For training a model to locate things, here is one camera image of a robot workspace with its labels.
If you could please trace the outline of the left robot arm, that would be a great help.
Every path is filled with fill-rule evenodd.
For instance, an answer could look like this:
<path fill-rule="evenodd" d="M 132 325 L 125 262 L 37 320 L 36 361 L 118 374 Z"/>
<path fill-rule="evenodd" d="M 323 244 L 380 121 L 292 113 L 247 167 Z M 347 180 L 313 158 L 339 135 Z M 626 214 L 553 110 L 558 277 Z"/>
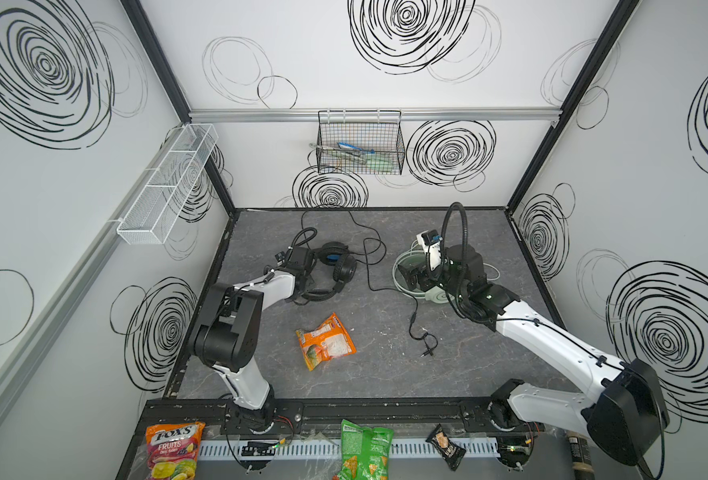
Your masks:
<path fill-rule="evenodd" d="M 276 412 L 274 389 L 254 358 L 262 313 L 304 293 L 313 267 L 311 249 L 291 247 L 280 264 L 263 275 L 235 285 L 215 285 L 186 342 L 190 355 L 218 373 L 237 415 L 255 433 L 270 430 Z"/>

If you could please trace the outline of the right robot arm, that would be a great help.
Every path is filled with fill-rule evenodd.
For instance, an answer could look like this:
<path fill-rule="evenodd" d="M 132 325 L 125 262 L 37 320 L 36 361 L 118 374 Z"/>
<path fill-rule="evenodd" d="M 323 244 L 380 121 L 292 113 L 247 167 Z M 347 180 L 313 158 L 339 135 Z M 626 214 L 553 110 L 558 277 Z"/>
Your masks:
<path fill-rule="evenodd" d="M 643 468 L 663 444 L 670 423 L 659 377 L 643 360 L 622 360 L 579 339 L 538 313 L 510 289 L 489 280 L 482 255 L 469 243 L 464 206 L 448 207 L 440 229 L 416 236 L 422 266 L 403 270 L 412 288 L 437 287 L 462 319 L 485 326 L 536 354 L 577 392 L 543 389 L 510 379 L 490 397 L 500 430 L 540 422 L 588 437 L 617 462 Z"/>

